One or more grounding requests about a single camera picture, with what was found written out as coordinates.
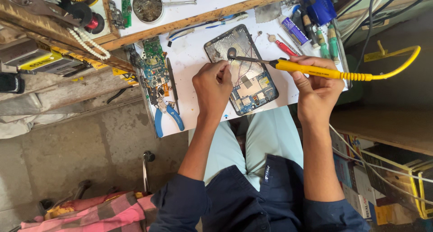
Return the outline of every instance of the pliers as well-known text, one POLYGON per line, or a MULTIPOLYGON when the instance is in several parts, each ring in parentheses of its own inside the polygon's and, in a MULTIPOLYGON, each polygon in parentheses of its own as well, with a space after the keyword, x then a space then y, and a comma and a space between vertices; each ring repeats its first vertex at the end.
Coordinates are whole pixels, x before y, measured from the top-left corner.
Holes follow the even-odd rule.
POLYGON ((156 104, 154 106, 156 107, 155 129, 158 137, 161 138, 164 136, 164 134, 162 133, 161 119, 162 119, 162 114, 163 113, 165 114, 167 112, 176 121, 177 126, 179 126, 179 129, 183 131, 185 127, 179 114, 172 107, 165 104, 164 98, 161 96, 159 92, 157 94, 159 95, 159 97, 156 98, 156 104))

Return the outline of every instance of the metal key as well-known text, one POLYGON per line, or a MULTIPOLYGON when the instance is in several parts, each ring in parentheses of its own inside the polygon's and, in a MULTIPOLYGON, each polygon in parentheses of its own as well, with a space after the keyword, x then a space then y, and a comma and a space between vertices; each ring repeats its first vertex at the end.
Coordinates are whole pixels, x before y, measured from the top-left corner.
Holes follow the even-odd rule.
POLYGON ((63 16, 53 11, 45 4, 44 0, 21 0, 21 4, 24 6, 26 11, 31 14, 54 16, 73 26, 80 26, 80 19, 74 19, 71 14, 66 14, 65 16, 63 16))

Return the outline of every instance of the green screwdriver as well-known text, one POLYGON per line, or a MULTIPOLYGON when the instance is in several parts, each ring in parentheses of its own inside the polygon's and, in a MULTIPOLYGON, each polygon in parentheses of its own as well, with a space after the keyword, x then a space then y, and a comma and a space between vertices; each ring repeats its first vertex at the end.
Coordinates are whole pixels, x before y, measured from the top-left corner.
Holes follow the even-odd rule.
POLYGON ((337 47, 337 34, 335 33, 334 25, 328 26, 328 35, 329 35, 329 52, 331 54, 331 59, 334 61, 334 64, 337 65, 340 63, 338 59, 338 47, 337 47))
POLYGON ((325 38, 323 37, 322 31, 317 30, 317 40, 320 45, 320 54, 322 55, 322 58, 331 58, 331 55, 329 55, 328 47, 326 45, 325 38))

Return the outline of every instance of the metal bowl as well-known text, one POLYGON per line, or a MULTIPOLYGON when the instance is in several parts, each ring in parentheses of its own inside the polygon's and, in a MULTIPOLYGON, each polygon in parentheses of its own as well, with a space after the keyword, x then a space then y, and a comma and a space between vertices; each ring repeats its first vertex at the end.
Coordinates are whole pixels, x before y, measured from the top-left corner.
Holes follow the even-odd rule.
POLYGON ((147 24, 156 23, 162 18, 162 0, 133 0, 133 11, 139 20, 147 24))

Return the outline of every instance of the glue tube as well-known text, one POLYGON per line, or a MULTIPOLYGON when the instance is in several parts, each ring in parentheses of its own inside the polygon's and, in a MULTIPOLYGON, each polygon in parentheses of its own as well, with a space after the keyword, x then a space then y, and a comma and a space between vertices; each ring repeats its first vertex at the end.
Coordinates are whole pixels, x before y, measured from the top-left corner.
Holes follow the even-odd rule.
POLYGON ((303 49, 306 47, 305 45, 309 45, 307 42, 310 42, 300 29, 293 23, 293 21, 287 16, 280 16, 279 21, 283 27, 283 29, 287 32, 287 34, 292 38, 295 42, 296 47, 300 50, 300 53, 305 55, 303 49))

